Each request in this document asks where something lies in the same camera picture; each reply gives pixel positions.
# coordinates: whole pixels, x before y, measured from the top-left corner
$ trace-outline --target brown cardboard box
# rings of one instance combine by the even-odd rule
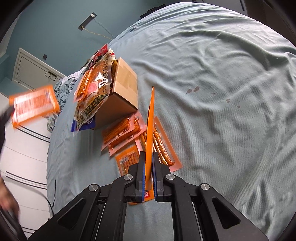
[[[95,129],[111,124],[137,109],[137,75],[122,58],[119,58],[112,93],[96,112]]]

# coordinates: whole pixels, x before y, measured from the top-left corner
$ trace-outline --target wrinkled fabric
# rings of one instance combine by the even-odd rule
[[[82,72],[85,70],[85,67],[83,67],[81,70],[75,72],[74,74],[71,74],[67,77],[64,77],[60,79],[54,86],[54,95],[57,98],[57,101],[59,103],[60,111],[63,110],[64,105],[66,104],[66,101]],[[49,114],[47,119],[47,130],[49,132],[52,132],[55,123],[58,118],[58,114],[56,112]]]
[[[276,240],[296,210],[296,48],[254,19],[194,3],[150,14],[110,47],[137,74],[143,117],[155,87],[155,115],[183,164],[176,174],[209,183]],[[119,177],[101,130],[70,133],[74,111],[70,96],[48,150],[54,212]],[[173,240],[170,204],[128,206],[123,239]]]

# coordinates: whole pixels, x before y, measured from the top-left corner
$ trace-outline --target stain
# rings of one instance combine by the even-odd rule
[[[197,91],[199,91],[199,89],[200,89],[200,87],[196,86],[193,92],[197,92]]]

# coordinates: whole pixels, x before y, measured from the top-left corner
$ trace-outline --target metal screw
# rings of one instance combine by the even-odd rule
[[[203,183],[202,185],[200,185],[200,188],[201,188],[202,190],[207,191],[207,190],[210,189],[210,186],[209,186],[208,184],[206,184],[206,183]]]
[[[165,177],[168,180],[174,180],[175,179],[175,175],[174,174],[167,174]]]
[[[98,185],[96,185],[96,184],[91,184],[91,185],[89,186],[89,190],[90,190],[91,192],[94,192],[94,191],[98,190]]]
[[[132,180],[133,175],[132,174],[126,174],[126,175],[124,175],[124,179],[127,180],[127,181]]]

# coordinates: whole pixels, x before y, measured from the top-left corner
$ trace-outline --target human hand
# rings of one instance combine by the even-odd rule
[[[18,219],[20,207],[12,193],[6,187],[3,179],[0,177],[0,208],[6,211],[12,211]]]

